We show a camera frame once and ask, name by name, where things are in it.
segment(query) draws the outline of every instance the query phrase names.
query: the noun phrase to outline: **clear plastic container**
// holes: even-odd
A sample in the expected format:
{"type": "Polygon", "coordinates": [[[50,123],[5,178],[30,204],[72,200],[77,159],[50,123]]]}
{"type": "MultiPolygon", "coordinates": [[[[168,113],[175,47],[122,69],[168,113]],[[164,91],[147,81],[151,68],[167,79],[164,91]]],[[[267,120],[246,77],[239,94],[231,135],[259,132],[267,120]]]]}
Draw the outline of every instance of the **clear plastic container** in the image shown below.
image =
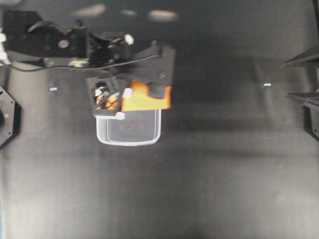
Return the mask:
{"type": "Polygon", "coordinates": [[[105,144],[139,146],[160,138],[161,110],[124,112],[125,119],[96,117],[98,139],[105,144]]]}

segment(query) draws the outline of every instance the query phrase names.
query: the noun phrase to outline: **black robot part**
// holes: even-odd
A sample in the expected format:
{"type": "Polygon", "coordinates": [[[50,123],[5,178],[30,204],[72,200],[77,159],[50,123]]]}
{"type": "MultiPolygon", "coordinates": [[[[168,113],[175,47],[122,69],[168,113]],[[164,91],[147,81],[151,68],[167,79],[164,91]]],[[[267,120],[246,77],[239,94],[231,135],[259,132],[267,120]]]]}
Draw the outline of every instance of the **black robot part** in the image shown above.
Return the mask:
{"type": "Polygon", "coordinates": [[[90,103],[92,106],[92,115],[93,116],[115,116],[117,112],[121,111],[122,105],[122,96],[124,89],[129,86],[129,82],[124,79],[118,79],[116,77],[93,77],[87,78],[87,89],[89,94],[90,103]],[[95,89],[100,86],[104,86],[109,96],[113,94],[118,94],[117,106],[112,109],[101,109],[99,106],[101,103],[97,104],[95,98],[95,89]]]}
{"type": "Polygon", "coordinates": [[[12,61],[36,66],[101,66],[131,57],[125,34],[89,32],[78,20],[64,29],[35,11],[7,10],[3,15],[6,52],[12,61]]]}
{"type": "Polygon", "coordinates": [[[166,87],[172,85],[175,50],[165,44],[153,43],[150,48],[135,54],[133,59],[149,55],[160,57],[127,66],[122,77],[148,85],[149,96],[162,99],[166,87]]]}
{"type": "MultiPolygon", "coordinates": [[[[283,67],[319,67],[319,45],[286,61],[283,67]]],[[[316,92],[288,93],[287,98],[303,105],[305,130],[319,141],[319,89],[316,92]]]]}
{"type": "Polygon", "coordinates": [[[19,134],[20,105],[0,87],[0,148],[19,134]]]}

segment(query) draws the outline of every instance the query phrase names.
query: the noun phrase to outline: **orange object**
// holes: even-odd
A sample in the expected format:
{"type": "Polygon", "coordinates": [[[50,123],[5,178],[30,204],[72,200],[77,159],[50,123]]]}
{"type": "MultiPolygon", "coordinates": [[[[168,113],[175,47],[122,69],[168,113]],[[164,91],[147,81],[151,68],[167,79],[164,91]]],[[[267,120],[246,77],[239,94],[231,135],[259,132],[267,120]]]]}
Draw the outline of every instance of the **orange object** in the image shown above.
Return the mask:
{"type": "Polygon", "coordinates": [[[165,89],[164,99],[149,96],[149,87],[138,81],[132,81],[132,97],[123,98],[121,111],[150,111],[170,108],[171,86],[165,89]]]}
{"type": "Polygon", "coordinates": [[[106,100],[105,107],[108,110],[114,110],[116,108],[116,105],[118,104],[117,99],[118,97],[108,97],[108,99],[106,100]]]}

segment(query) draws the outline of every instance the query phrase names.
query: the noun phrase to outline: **black wire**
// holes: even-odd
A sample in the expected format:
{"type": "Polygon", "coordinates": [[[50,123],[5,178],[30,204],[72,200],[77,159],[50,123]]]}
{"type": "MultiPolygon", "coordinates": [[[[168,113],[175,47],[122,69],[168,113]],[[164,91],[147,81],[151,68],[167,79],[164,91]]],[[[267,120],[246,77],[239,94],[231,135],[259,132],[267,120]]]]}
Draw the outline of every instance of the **black wire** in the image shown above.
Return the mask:
{"type": "Polygon", "coordinates": [[[36,69],[32,69],[32,70],[25,70],[25,69],[21,69],[21,68],[15,67],[13,65],[4,64],[3,62],[2,62],[2,65],[5,66],[5,67],[8,67],[8,68],[17,70],[17,71],[22,71],[22,72],[35,72],[35,71],[42,71],[42,70],[53,69],[53,68],[63,68],[63,69],[72,69],[72,70],[88,70],[88,71],[91,71],[91,70],[103,70],[103,69],[116,67],[116,66],[130,65],[130,64],[134,64],[134,63],[137,63],[137,62],[140,62],[140,61],[145,61],[145,60],[148,60],[150,58],[155,58],[155,57],[160,57],[160,56],[161,55],[151,55],[151,56],[143,57],[143,58],[132,60],[132,61],[115,63],[115,64],[101,66],[101,67],[46,66],[46,67],[36,68],[36,69]]]}
{"type": "Polygon", "coordinates": [[[317,34],[318,34],[318,40],[319,40],[319,6],[318,6],[318,0],[313,0],[314,8],[315,8],[315,15],[316,15],[316,22],[317,22],[317,34]]]}

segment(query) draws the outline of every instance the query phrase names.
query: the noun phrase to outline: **black backdrop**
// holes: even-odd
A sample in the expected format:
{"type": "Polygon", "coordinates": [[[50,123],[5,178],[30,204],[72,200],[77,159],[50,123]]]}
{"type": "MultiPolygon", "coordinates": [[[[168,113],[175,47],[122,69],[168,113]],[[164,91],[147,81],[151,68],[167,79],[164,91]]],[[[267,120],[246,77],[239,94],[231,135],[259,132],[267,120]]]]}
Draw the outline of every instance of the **black backdrop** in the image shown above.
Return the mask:
{"type": "Polygon", "coordinates": [[[131,32],[136,50],[153,39],[177,49],[161,138],[103,145],[83,75],[11,72],[2,85],[23,113],[20,135],[0,151],[4,235],[318,238],[318,143],[285,98],[315,90],[317,71],[280,68],[318,42],[312,1],[25,0],[11,9],[73,26],[71,12],[102,4],[82,18],[90,28],[131,32]],[[176,15],[158,22],[154,9],[176,15]]]}

